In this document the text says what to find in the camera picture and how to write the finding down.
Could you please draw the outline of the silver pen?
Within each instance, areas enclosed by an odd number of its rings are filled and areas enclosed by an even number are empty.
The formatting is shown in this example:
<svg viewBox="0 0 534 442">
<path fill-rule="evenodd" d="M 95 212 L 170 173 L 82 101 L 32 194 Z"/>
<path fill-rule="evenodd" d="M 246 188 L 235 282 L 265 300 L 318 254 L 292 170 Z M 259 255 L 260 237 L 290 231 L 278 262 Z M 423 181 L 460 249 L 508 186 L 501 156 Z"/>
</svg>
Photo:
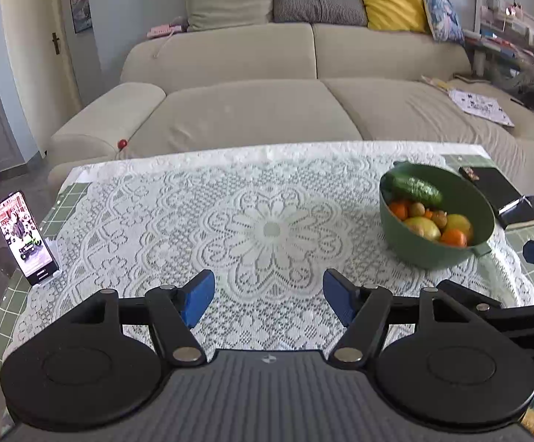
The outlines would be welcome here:
<svg viewBox="0 0 534 442">
<path fill-rule="evenodd" d="M 502 214 L 509 213 L 510 211 L 514 211 L 515 208 L 518 208 L 518 206 L 522 207 L 524 204 L 532 208 L 531 202 L 525 196 L 522 196 L 516 199 L 515 201 L 511 201 L 510 203 L 505 204 L 503 208 L 500 208 L 498 210 L 498 215 L 502 215 Z"/>
</svg>

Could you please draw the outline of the printed paper on sofa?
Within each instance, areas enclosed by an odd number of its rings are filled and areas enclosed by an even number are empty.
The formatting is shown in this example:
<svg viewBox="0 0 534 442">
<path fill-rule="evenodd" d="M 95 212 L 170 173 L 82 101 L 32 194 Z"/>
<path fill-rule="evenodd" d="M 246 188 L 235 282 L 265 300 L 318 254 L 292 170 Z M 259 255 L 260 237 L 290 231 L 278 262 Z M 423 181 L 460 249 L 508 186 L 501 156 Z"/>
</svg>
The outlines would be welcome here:
<svg viewBox="0 0 534 442">
<path fill-rule="evenodd" d="M 448 94 L 452 102 L 468 115 L 491 121 L 503 127 L 515 127 L 508 114 L 494 98 L 458 89 L 450 89 Z"/>
</svg>

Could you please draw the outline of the floral blue cushion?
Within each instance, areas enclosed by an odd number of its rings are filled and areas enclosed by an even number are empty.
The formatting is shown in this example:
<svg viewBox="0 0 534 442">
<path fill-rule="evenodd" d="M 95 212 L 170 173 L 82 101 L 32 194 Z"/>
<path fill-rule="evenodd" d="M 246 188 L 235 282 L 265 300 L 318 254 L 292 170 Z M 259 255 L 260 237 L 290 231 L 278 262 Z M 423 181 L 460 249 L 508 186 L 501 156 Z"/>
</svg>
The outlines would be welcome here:
<svg viewBox="0 0 534 442">
<path fill-rule="evenodd" d="M 465 35 L 450 0 L 422 0 L 431 35 L 439 43 L 463 45 Z"/>
</svg>

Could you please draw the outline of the beige sofa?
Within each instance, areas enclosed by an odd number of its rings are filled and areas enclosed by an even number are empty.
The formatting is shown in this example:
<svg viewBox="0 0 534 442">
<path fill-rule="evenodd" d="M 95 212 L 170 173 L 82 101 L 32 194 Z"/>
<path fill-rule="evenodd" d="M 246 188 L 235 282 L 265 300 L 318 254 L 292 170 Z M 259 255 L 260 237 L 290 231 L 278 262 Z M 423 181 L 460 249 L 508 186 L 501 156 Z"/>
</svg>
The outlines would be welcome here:
<svg viewBox="0 0 534 442">
<path fill-rule="evenodd" d="M 283 23 L 148 40 L 117 86 L 53 137 L 48 187 L 77 166 L 258 145 L 420 141 L 481 146 L 534 196 L 534 113 L 487 83 L 466 83 L 465 49 L 430 36 Z M 514 128 L 460 110 L 448 91 L 496 99 Z M 120 150 L 117 143 L 127 140 Z"/>
</svg>

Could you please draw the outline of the yellow apple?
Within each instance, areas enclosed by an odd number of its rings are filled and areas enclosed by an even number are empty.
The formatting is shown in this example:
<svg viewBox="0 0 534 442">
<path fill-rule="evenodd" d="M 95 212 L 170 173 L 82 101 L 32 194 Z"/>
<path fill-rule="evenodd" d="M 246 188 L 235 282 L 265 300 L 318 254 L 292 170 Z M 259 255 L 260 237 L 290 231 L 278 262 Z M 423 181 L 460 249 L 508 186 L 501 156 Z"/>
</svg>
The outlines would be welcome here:
<svg viewBox="0 0 534 442">
<path fill-rule="evenodd" d="M 415 235 L 426 238 L 428 241 L 436 242 L 440 239 L 442 232 L 438 225 L 425 217 L 407 218 L 403 224 Z"/>
</svg>

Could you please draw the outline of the smartphone on stand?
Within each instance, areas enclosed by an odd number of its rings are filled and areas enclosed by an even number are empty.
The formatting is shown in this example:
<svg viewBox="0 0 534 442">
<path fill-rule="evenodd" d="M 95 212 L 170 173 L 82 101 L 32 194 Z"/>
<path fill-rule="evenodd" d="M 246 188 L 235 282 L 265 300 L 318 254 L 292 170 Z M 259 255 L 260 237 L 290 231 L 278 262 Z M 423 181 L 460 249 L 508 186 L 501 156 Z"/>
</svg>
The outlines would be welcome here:
<svg viewBox="0 0 534 442">
<path fill-rule="evenodd" d="M 30 285 L 44 283 L 59 266 L 41 235 L 21 190 L 0 202 L 0 231 L 21 273 Z"/>
</svg>

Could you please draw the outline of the green colander bowl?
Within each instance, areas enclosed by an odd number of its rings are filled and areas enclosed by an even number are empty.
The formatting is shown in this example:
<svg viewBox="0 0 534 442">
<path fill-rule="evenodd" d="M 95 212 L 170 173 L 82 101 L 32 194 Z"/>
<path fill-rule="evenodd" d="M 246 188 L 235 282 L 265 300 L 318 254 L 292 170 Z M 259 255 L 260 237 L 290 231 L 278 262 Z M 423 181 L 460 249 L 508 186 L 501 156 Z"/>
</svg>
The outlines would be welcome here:
<svg viewBox="0 0 534 442">
<path fill-rule="evenodd" d="M 396 256 L 448 269 L 491 252 L 495 217 L 471 183 L 437 166 L 397 162 L 379 184 L 383 232 Z"/>
</svg>

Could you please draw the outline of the green cucumber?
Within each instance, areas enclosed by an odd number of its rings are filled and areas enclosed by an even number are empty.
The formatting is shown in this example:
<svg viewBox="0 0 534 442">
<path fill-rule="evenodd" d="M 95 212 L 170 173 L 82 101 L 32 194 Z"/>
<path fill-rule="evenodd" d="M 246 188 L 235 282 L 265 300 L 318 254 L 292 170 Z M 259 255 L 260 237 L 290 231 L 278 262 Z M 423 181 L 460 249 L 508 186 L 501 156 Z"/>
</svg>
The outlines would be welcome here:
<svg viewBox="0 0 534 442">
<path fill-rule="evenodd" d="M 398 173 L 391 177 L 391 192 L 396 197 L 410 201 L 418 201 L 427 207 L 438 207 L 442 204 L 443 194 L 439 189 L 424 180 Z"/>
</svg>

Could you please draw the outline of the black notebook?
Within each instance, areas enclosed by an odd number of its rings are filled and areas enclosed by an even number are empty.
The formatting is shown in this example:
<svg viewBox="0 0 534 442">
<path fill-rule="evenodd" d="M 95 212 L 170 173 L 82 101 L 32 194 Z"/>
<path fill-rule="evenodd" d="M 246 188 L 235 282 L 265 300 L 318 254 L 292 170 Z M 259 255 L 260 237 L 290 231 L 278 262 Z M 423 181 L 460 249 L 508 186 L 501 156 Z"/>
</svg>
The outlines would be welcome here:
<svg viewBox="0 0 534 442">
<path fill-rule="evenodd" d="M 505 231 L 534 226 L 534 208 L 525 204 L 514 211 L 498 215 L 505 204 L 515 201 L 521 194 L 497 168 L 489 166 L 460 166 L 460 175 L 468 180 L 489 202 L 495 217 Z"/>
</svg>

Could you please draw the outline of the white door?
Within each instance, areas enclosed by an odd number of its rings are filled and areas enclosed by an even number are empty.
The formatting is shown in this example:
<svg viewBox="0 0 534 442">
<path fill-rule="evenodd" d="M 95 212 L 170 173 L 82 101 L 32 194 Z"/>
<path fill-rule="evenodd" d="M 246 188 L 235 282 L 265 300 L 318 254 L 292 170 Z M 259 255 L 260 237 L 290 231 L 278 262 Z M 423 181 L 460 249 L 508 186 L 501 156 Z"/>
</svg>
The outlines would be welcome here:
<svg viewBox="0 0 534 442">
<path fill-rule="evenodd" d="M 81 109 L 60 0 L 0 0 L 4 38 L 26 124 L 42 156 Z M 56 55 L 51 33 L 59 37 Z"/>
</svg>

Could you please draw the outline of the grey knitted cushion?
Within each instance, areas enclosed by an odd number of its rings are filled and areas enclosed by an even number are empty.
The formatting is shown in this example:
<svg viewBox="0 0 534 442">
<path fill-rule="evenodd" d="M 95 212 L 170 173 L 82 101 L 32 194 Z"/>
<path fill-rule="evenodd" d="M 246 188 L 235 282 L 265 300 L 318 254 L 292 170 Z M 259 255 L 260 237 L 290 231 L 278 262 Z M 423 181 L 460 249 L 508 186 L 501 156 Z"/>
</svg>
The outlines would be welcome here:
<svg viewBox="0 0 534 442">
<path fill-rule="evenodd" d="M 366 26 L 362 0 L 273 0 L 275 23 Z"/>
</svg>

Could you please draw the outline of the cluttered side table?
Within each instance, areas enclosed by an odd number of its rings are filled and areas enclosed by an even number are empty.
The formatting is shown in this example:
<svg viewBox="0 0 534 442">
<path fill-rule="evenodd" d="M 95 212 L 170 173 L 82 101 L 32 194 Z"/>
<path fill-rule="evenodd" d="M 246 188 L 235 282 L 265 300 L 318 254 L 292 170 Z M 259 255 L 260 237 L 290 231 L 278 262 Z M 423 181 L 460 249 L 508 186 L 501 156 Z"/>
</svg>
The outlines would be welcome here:
<svg viewBox="0 0 534 442">
<path fill-rule="evenodd" d="M 534 92 L 534 16 L 519 3 L 475 0 L 465 39 L 474 76 L 514 95 Z"/>
</svg>

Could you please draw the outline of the pink object on sofa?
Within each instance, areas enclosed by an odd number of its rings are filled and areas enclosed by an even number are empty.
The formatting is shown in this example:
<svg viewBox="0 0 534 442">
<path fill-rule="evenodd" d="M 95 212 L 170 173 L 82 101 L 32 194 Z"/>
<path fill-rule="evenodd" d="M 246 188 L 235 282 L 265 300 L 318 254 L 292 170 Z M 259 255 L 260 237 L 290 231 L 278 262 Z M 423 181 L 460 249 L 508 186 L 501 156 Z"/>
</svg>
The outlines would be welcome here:
<svg viewBox="0 0 534 442">
<path fill-rule="evenodd" d="M 182 32 L 183 32 L 183 28 L 181 25 L 164 24 L 164 25 L 159 25 L 159 26 L 155 26 L 151 28 L 147 32 L 146 38 L 151 40 L 151 39 L 156 39 L 156 38 L 169 37 L 174 34 L 178 34 Z"/>
</svg>

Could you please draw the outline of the small brown longan fruit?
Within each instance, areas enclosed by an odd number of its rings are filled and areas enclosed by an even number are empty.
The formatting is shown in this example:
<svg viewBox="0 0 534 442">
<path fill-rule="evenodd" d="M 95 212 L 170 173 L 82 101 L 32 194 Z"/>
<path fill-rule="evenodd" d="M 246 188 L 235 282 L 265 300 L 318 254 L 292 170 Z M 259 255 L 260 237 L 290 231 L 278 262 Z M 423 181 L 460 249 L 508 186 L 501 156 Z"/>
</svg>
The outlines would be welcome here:
<svg viewBox="0 0 534 442">
<path fill-rule="evenodd" d="M 426 208 L 424 207 L 424 204 L 418 203 L 418 201 L 410 204 L 410 207 L 409 207 L 410 218 L 424 217 L 425 214 L 426 214 Z"/>
</svg>

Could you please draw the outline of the orange mandarin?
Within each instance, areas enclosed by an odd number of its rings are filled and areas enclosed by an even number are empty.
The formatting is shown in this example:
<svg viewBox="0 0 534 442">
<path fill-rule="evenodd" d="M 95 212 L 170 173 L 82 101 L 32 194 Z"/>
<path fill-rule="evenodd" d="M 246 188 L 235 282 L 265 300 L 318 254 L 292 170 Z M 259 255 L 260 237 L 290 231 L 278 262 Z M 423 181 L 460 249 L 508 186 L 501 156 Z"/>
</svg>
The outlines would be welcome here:
<svg viewBox="0 0 534 442">
<path fill-rule="evenodd" d="M 465 248 L 468 244 L 468 238 L 459 228 L 447 228 L 442 233 L 440 242 L 454 248 Z"/>
<path fill-rule="evenodd" d="M 409 218 L 409 203 L 407 201 L 392 201 L 389 204 L 390 211 L 400 221 Z"/>
</svg>

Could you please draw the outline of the white lace tablecloth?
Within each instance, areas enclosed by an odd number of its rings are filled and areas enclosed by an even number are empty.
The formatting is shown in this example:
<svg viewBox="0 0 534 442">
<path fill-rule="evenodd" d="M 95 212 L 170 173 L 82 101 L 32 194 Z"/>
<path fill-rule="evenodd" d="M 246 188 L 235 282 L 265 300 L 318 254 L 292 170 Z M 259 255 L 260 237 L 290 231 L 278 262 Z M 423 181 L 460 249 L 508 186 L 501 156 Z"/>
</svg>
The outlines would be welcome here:
<svg viewBox="0 0 534 442">
<path fill-rule="evenodd" d="M 194 329 L 207 352 L 331 349 L 342 328 L 322 294 L 327 269 L 397 295 L 448 279 L 508 306 L 534 304 L 534 286 L 501 229 L 487 256 L 441 270 L 400 262 L 383 235 L 378 185 L 394 163 L 445 168 L 451 155 L 480 153 L 472 145 L 345 142 L 76 168 L 68 183 L 86 190 L 56 238 L 60 276 L 30 290 L 11 346 L 98 290 L 141 297 L 203 269 L 216 280 Z"/>
</svg>

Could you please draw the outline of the small brown longan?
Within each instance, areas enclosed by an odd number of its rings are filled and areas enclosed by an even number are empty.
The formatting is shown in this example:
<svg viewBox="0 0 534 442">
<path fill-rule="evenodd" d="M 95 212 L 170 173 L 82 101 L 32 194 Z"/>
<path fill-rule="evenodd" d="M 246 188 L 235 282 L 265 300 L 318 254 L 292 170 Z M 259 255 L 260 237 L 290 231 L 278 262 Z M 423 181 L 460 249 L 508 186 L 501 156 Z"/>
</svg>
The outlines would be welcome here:
<svg viewBox="0 0 534 442">
<path fill-rule="evenodd" d="M 448 214 L 445 211 L 434 211 L 431 216 L 431 221 L 442 232 L 448 223 Z"/>
</svg>

